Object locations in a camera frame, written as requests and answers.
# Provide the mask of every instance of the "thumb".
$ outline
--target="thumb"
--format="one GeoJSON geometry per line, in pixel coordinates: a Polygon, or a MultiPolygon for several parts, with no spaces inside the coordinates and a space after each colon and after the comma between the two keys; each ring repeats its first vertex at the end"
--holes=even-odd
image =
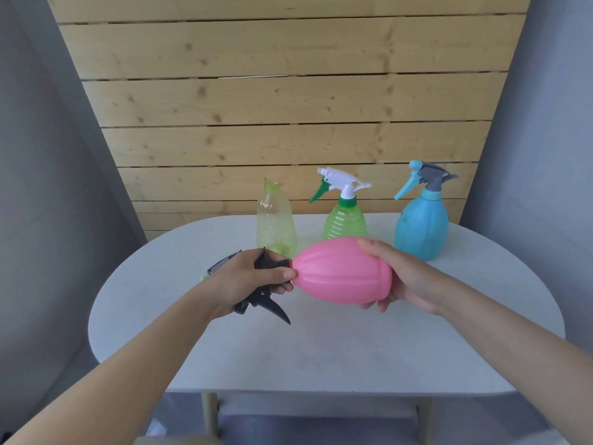
{"type": "Polygon", "coordinates": [[[373,239],[359,239],[358,246],[366,254],[380,257],[395,271],[404,265],[405,254],[385,242],[373,239]]]}
{"type": "Polygon", "coordinates": [[[255,272],[255,284],[257,287],[265,286],[268,284],[282,284],[283,282],[290,281],[297,276],[297,273],[288,267],[278,267],[276,269],[263,269],[256,270],[255,272]]]}

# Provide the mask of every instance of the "spray nozzle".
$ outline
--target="spray nozzle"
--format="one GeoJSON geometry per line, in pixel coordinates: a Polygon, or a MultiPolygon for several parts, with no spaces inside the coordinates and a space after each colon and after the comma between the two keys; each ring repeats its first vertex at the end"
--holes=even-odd
{"type": "Polygon", "coordinates": [[[396,200],[399,200],[419,184],[426,183],[425,188],[430,192],[440,192],[443,183],[459,178],[437,164],[423,161],[410,161],[410,168],[412,169],[411,177],[406,185],[394,196],[396,200]]]}
{"type": "Polygon", "coordinates": [[[317,169],[317,173],[323,175],[322,178],[322,185],[319,186],[317,189],[316,194],[309,200],[310,203],[317,200],[321,195],[330,190],[340,189],[342,191],[340,198],[344,200],[351,200],[356,198],[354,193],[357,190],[364,189],[366,187],[370,187],[370,184],[363,183],[360,179],[352,176],[345,171],[336,170],[335,168],[319,168],[317,169]]]}

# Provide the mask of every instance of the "oval table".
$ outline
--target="oval table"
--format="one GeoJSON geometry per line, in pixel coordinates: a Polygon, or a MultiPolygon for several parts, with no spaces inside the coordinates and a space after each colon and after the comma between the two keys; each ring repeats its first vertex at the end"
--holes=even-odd
{"type": "MultiPolygon", "coordinates": [[[[393,240],[399,214],[367,214],[369,236],[393,240]]],[[[302,250],[320,241],[325,215],[296,215],[302,250]]],[[[255,248],[256,216],[197,221],[154,239],[124,261],[99,292],[88,335],[99,362],[114,354],[237,250],[255,248]]],[[[565,336],[560,310],[539,278],[493,241],[451,224],[434,267],[565,336]]],[[[217,424],[217,392],[420,397],[419,436],[427,441],[434,396],[500,395],[515,389],[442,318],[407,303],[380,314],[326,303],[300,289],[275,296],[292,321],[262,308],[214,321],[171,382],[202,392],[206,429],[217,424]]]]}

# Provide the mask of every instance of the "forearm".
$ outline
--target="forearm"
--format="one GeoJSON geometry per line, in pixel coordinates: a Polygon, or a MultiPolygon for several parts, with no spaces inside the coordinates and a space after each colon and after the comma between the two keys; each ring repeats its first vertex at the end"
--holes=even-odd
{"type": "Polygon", "coordinates": [[[129,445],[215,315],[196,286],[50,404],[10,445],[129,445]]]}
{"type": "Polygon", "coordinates": [[[593,434],[593,358],[483,294],[444,297],[442,315],[573,445],[593,434]]]}

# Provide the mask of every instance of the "blue spray bottle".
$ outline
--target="blue spray bottle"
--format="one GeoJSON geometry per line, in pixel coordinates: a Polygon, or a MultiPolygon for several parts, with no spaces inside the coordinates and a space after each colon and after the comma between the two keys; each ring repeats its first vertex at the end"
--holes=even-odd
{"type": "Polygon", "coordinates": [[[441,201],[441,186],[457,178],[444,168],[422,161],[411,161],[411,177],[394,197],[399,200],[419,184],[426,183],[422,194],[406,206],[396,224],[398,250],[430,261],[436,258],[447,240],[449,216],[441,201]]]}

